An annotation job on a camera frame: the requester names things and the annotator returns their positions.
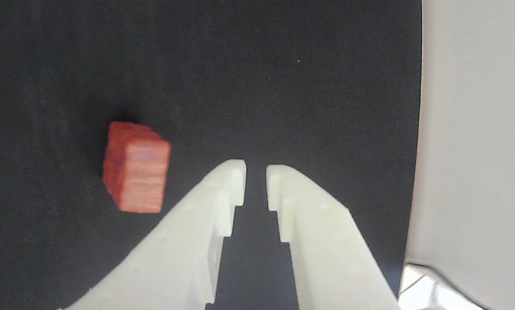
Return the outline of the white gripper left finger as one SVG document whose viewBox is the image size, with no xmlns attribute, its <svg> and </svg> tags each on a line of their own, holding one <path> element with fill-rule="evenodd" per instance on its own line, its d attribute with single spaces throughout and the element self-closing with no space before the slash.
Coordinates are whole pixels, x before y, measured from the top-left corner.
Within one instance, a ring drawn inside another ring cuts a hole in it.
<svg viewBox="0 0 515 310">
<path fill-rule="evenodd" d="M 204 310 L 215 302 L 223 241 L 245 201 L 246 163 L 211 170 L 71 310 Z"/>
</svg>

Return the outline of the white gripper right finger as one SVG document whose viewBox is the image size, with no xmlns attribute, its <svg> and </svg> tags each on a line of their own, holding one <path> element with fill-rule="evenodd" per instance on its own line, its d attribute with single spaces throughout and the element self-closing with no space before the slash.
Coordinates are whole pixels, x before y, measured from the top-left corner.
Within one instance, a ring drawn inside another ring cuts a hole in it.
<svg viewBox="0 0 515 310">
<path fill-rule="evenodd" d="M 346 206 L 287 165 L 266 168 L 266 189 L 290 247 L 299 309 L 400 308 Z"/>
</svg>

